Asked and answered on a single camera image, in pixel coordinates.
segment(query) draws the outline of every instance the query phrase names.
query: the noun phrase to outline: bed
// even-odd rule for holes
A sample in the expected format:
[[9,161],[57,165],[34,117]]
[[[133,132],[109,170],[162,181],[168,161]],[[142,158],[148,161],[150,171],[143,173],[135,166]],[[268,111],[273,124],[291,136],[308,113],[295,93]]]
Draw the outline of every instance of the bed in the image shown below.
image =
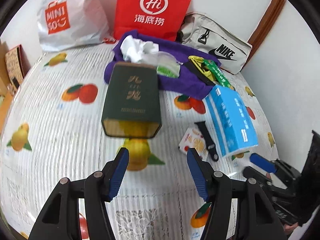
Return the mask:
[[[101,125],[108,89],[103,74],[113,59],[113,47],[100,44],[69,49],[56,61],[52,58],[58,53],[43,54],[14,97],[1,135],[0,201],[7,222],[24,236],[29,235],[61,178],[87,178],[113,160],[119,147],[126,144],[124,139],[105,136]],[[257,132],[259,145],[251,153],[269,160],[278,158],[268,120],[249,85],[240,73],[224,73],[242,97]],[[66,97],[65,92],[76,86],[97,90],[97,95],[94,99]],[[140,171],[127,171],[117,197],[106,204],[116,239],[200,239],[203,228],[192,227],[190,219],[204,201],[178,144],[194,122],[206,121],[214,141],[215,130],[205,100],[206,113],[199,114],[194,109],[178,109],[174,99],[180,95],[160,91],[163,124],[156,137],[148,140],[156,162]],[[28,130],[28,140],[18,147],[13,145],[13,134],[21,129]],[[244,180],[242,169],[254,166],[250,153],[223,158],[219,148],[217,151],[220,160],[208,161],[214,170],[232,179]],[[79,212],[85,217],[83,200]],[[227,237],[234,234],[235,223],[234,199]]]

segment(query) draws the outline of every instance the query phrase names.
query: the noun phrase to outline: nike swoosh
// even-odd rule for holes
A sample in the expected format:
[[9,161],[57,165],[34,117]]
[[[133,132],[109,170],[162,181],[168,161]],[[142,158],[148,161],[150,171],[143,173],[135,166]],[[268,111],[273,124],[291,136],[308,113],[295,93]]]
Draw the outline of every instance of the nike swoosh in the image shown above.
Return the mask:
[[216,54],[216,49],[217,49],[217,48],[212,49],[212,50],[210,50],[208,53],[211,54],[211,55],[216,56],[217,59],[225,59],[225,60],[233,60],[233,61],[236,61],[236,59],[232,59],[231,57],[223,57],[223,56],[217,55],[217,54]]

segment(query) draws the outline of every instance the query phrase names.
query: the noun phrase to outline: blue tissue box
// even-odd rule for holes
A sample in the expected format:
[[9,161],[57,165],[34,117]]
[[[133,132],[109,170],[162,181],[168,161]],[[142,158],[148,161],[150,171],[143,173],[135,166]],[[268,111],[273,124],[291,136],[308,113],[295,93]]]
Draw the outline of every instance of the blue tissue box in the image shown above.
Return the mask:
[[256,131],[238,92],[216,85],[205,100],[222,156],[245,152],[258,145]]

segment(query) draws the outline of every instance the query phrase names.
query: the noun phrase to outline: white tissue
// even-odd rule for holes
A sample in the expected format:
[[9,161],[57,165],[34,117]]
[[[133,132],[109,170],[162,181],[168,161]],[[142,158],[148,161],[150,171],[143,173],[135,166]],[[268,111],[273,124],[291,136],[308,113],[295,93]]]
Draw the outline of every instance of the white tissue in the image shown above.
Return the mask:
[[139,63],[143,61],[145,54],[159,51],[159,44],[152,41],[134,39],[132,35],[127,36],[120,46],[124,61]]

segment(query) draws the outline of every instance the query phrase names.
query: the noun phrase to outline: nike bag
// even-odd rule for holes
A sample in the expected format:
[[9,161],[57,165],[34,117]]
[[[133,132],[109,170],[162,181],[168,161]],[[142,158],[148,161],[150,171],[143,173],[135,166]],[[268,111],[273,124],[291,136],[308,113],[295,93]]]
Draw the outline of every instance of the nike bag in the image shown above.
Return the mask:
[[182,44],[218,58],[221,68],[237,74],[252,46],[217,24],[205,13],[189,13],[181,27]]
[[98,44],[110,38],[99,0],[42,0],[37,18],[44,51]]
[[175,41],[191,0],[117,0],[114,37],[127,32]]

